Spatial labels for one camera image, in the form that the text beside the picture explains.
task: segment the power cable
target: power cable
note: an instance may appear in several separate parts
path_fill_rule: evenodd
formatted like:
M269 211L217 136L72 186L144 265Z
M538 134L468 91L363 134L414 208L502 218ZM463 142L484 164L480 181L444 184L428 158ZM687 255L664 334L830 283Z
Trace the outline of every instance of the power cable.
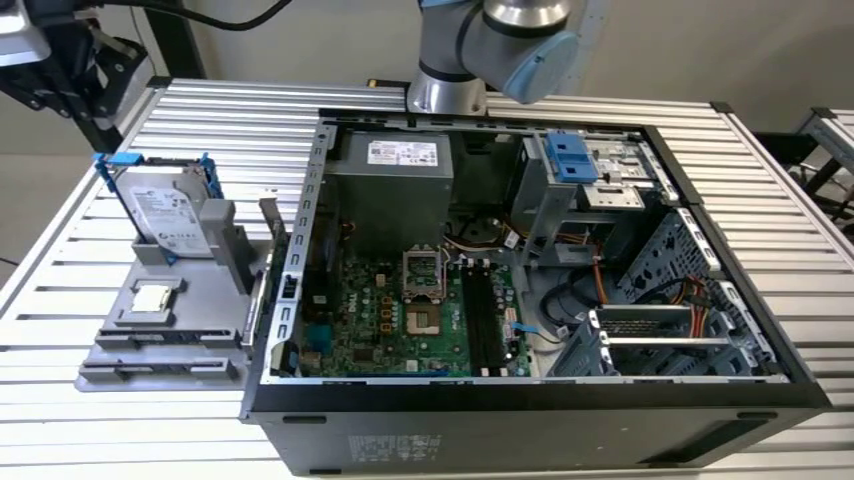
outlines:
M91 2L91 5L97 7L103 7L104 5L140 7L185 18L187 20L203 23L213 28L219 28L220 30L228 30L231 32L244 32L263 25L267 20L269 20L281 11L281 9L288 6L292 1L293 0L279 0L257 17L240 23L224 22L223 20L208 17L207 15L188 10L187 8L176 7L175 5L167 5L155 0L96 0Z

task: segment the white label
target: white label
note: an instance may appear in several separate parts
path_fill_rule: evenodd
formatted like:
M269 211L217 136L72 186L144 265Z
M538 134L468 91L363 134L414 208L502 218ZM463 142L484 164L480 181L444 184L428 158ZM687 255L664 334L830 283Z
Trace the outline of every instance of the white label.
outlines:
M438 167L435 143L373 141L368 145L368 163L404 167Z
M519 243L519 234L512 230L507 234L507 238L504 239L504 246L510 249L516 248L516 244Z
M131 195L157 244L179 257L211 255L189 197L155 187L132 187Z

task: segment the label sticker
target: label sticker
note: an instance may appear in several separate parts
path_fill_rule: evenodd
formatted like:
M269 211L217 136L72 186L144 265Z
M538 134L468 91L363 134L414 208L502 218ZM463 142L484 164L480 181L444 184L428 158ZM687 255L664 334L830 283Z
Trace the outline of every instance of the label sticker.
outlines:
M504 246L510 249L516 248L516 244L519 243L519 234L512 230L507 234L507 238L504 239Z
M600 172L619 172L619 165L614 162L598 161L596 167L599 167Z
M351 435L352 461L424 462L435 461L442 435Z
M187 195L172 188L132 187L131 195L157 244L177 256L211 255Z
M371 165L400 165L404 167L438 167L435 143L373 141L368 145Z

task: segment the green circuit board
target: green circuit board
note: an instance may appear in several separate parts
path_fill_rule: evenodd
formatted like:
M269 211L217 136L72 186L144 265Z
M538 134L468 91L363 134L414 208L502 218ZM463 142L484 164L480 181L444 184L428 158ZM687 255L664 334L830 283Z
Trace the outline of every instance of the green circuit board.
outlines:
M418 266L419 282L430 283L430 268ZM347 258L341 263L337 304L331 323L303 329L300 368L308 376L472 376L462 267L447 265L446 294L440 304L403 301L402 262ZM503 327L507 308L519 311L507 267L491 271L495 322L508 348ZM530 375L524 342L507 362L506 374Z

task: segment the aluminum slotted table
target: aluminum slotted table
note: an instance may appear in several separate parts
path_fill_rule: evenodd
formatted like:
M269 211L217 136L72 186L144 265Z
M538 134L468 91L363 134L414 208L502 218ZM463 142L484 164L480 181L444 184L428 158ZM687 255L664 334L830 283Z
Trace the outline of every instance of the aluminum slotted table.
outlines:
M276 189L283 217L293 218L325 107L400 111L403 91L175 80L145 91L124 149L189 158L209 152L237 221L263 238L257 194ZM704 103L575 97L520 106L491 96L490 111L659 127L837 408L706 469L660 474L854 478L854 251L735 115ZM133 261L132 236L89 171L0 292L0 478L287 478L260 428L235 419L241 392L84 394L73 388Z

